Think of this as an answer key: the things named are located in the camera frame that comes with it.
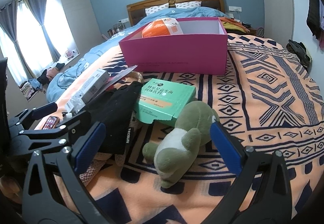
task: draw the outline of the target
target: stuffed dinosaur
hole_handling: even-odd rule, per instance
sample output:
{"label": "stuffed dinosaur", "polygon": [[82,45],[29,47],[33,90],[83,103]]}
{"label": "stuffed dinosaur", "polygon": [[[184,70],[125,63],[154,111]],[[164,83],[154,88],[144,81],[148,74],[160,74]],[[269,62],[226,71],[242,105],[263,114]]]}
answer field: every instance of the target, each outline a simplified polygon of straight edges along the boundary
{"label": "stuffed dinosaur", "polygon": [[196,159],[199,148],[210,139],[212,123],[219,121],[216,111],[201,101],[194,101],[182,109],[175,128],[160,144],[146,143],[143,156],[154,163],[160,175],[161,187],[169,188],[187,172]]}

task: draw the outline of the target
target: windowsill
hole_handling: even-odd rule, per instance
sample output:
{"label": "windowsill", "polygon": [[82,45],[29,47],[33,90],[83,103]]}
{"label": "windowsill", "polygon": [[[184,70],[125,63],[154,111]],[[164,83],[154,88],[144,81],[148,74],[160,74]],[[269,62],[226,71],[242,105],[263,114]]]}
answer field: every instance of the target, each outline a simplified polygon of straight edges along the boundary
{"label": "windowsill", "polygon": [[64,63],[65,65],[69,64],[72,60],[74,60],[75,58],[77,58],[80,54],[75,54],[72,58],[67,58],[65,56],[61,56],[60,59],[55,62],[51,67],[54,68],[56,66],[56,64],[58,63]]}

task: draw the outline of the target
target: bed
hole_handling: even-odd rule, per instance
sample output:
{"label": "bed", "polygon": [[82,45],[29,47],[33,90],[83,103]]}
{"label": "bed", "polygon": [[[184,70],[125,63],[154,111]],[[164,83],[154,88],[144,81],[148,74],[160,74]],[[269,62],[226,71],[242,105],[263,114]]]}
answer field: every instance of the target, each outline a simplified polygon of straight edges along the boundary
{"label": "bed", "polygon": [[[168,0],[169,4],[184,1],[193,0]],[[61,115],[71,94],[96,68],[104,68],[111,75],[126,68],[118,41],[138,27],[161,16],[223,16],[224,12],[223,0],[211,0],[208,4],[213,8],[169,8],[144,16],[143,9],[165,3],[146,0],[127,6],[131,23],[137,24],[91,49],[89,56],[72,67],[73,73],[56,79],[57,84],[65,86],[50,96],[57,97],[59,110],[55,115]],[[270,153],[282,151],[291,180],[293,216],[302,212],[324,169],[324,102],[316,82],[285,48],[271,39],[229,34],[224,76],[143,73],[143,78],[145,82],[158,78],[196,86],[197,98],[218,112],[223,126],[243,146]],[[118,224],[201,223],[233,183],[235,176],[210,142],[200,149],[196,161],[176,185],[160,189],[155,168],[145,163],[141,148],[148,141],[160,141],[171,129],[160,123],[143,125],[137,130],[124,166],[107,160],[87,185],[99,206]],[[249,205],[259,183],[257,175],[240,210]],[[63,187],[61,193],[69,208],[75,210]]]}

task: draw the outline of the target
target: blue gripper pad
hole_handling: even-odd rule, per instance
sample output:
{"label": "blue gripper pad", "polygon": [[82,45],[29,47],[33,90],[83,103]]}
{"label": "blue gripper pad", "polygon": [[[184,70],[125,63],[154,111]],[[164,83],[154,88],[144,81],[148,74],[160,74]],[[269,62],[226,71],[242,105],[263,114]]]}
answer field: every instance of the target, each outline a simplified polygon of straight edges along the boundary
{"label": "blue gripper pad", "polygon": [[39,119],[45,117],[46,115],[50,115],[56,111],[57,111],[57,104],[49,103],[47,105],[44,105],[42,107],[39,107],[39,108],[33,110],[32,114],[31,114],[31,118],[34,120],[39,120]]}
{"label": "blue gripper pad", "polygon": [[228,170],[235,175],[239,175],[242,171],[241,156],[229,141],[221,126],[219,122],[213,123],[210,127],[210,137],[223,158]]}
{"label": "blue gripper pad", "polygon": [[105,137],[106,126],[100,123],[75,157],[74,172],[77,175],[86,172]]}

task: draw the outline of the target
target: sheer curtain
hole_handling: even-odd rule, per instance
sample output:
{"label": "sheer curtain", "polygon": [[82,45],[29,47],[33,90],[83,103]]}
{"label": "sheer curtain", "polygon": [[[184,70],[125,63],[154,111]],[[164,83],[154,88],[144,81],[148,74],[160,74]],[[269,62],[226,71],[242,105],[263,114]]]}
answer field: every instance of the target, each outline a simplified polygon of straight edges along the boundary
{"label": "sheer curtain", "polygon": [[17,38],[26,63],[39,77],[53,61],[42,28],[24,2],[18,3]]}
{"label": "sheer curtain", "polygon": [[53,45],[61,55],[64,55],[69,48],[75,47],[59,0],[47,0],[44,25]]}
{"label": "sheer curtain", "polygon": [[8,68],[18,85],[27,80],[26,72],[22,67],[17,51],[8,35],[0,28],[0,48],[3,57],[8,58]]}

